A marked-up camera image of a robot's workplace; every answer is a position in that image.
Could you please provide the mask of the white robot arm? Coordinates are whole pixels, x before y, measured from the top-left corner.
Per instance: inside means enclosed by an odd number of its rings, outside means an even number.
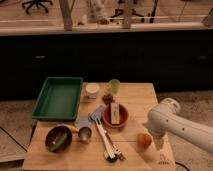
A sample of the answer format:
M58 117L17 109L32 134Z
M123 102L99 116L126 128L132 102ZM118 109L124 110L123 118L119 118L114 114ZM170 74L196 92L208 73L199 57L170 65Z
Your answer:
M173 98L165 98L148 112L148 132L156 139L166 132L213 153L213 127L202 125L178 116L181 107Z

